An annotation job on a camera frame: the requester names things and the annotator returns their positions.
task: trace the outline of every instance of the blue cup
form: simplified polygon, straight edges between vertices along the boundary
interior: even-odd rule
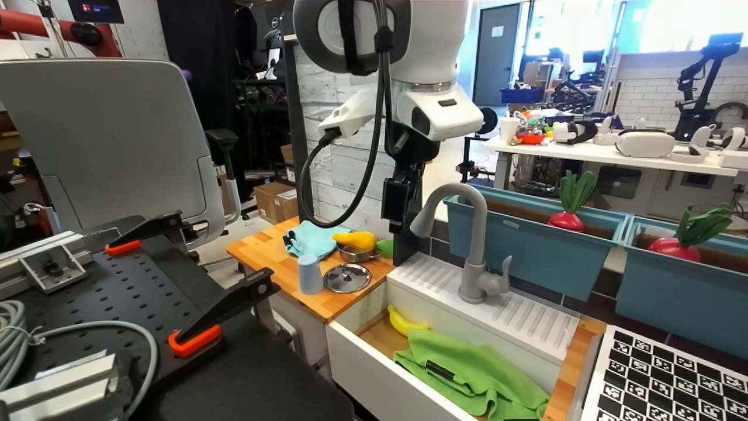
[[[323,292],[323,271],[315,255],[300,255],[300,289],[303,295]]]

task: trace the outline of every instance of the shelf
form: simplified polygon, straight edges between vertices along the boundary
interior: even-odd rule
[[[490,141],[487,147],[504,155],[527,155],[527,157],[551,157],[551,160],[573,160],[573,162],[596,162],[607,167],[632,167],[632,168],[655,168],[655,171],[678,171],[678,174],[703,174],[733,177],[736,168],[723,168],[723,157],[711,155],[705,162],[681,162],[681,160],[634,160],[622,157],[612,146],[508,146],[502,141]]]

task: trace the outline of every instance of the wooden countertop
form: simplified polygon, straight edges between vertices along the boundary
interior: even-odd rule
[[[591,353],[599,344],[599,336],[605,335],[605,322],[596,321],[596,319],[586,319],[583,315],[580,319],[580,324],[576,329],[576,336],[570,338],[569,344],[569,350],[566,350],[566,361],[560,364],[560,375],[556,378],[556,385],[555,385],[555,393],[551,393],[551,400],[544,409],[544,416],[548,421],[569,421],[570,414],[573,414],[573,405],[577,398],[584,398],[583,389],[586,385],[591,371],[586,369],[590,358],[594,358],[596,353]]]
[[[255,237],[241,238],[237,244],[230,244],[230,255],[237,257],[243,267],[262,268],[268,267],[273,271],[273,284],[289,296],[295,296],[300,305],[310,308],[321,321],[329,322],[338,313],[343,313],[352,301],[358,301],[362,295],[366,295],[373,286],[383,284],[383,278],[390,273],[392,265],[386,259],[366,262],[371,284],[352,295],[337,295],[329,289],[323,289],[317,295],[303,295],[300,289],[300,265],[293,255],[286,253],[283,237],[300,225],[296,218],[286,219],[280,225],[273,225],[265,232],[258,232]],[[335,253],[327,259],[321,262],[323,273],[343,259]]]

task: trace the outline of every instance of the sink basin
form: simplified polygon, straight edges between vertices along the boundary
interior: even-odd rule
[[[333,378],[376,418],[473,418],[394,364],[392,350],[407,338],[383,319],[392,305],[435,333],[494,347],[551,393],[580,319],[514,289],[500,301],[468,305],[458,284],[458,267],[428,255],[390,271],[382,287],[327,324]]]

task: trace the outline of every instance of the black cable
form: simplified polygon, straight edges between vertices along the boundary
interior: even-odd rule
[[[379,20],[382,20],[379,30],[389,30],[383,15],[379,15]],[[329,219],[329,223],[309,216],[309,223],[313,223],[313,225],[317,225],[317,227],[338,227],[338,225],[343,225],[343,223],[356,213],[358,203],[365,198],[365,192],[366,192],[366,186],[370,186],[370,181],[371,181],[371,174],[373,174],[373,163],[376,163],[379,139],[382,139],[383,102],[386,102],[386,94],[390,92],[390,72],[389,72],[389,68],[390,68],[390,52],[389,52],[389,48],[379,48],[376,57],[379,57],[379,82],[376,82],[373,134],[371,134],[371,147],[370,147],[370,160],[366,160],[366,168],[365,168],[362,182],[358,185],[358,192],[356,192],[350,205],[343,211],[343,216],[338,216],[338,218],[335,218],[335,219]],[[337,131],[327,131],[327,134],[321,139],[321,143],[313,147],[313,151],[309,155],[309,160],[303,162],[302,175],[300,175],[300,181],[302,181],[302,182],[300,182],[300,196],[306,196],[306,192],[303,192],[306,182],[303,182],[303,181],[309,181],[309,171],[310,171],[313,160],[315,160],[327,146],[333,146],[337,135],[338,135]]]

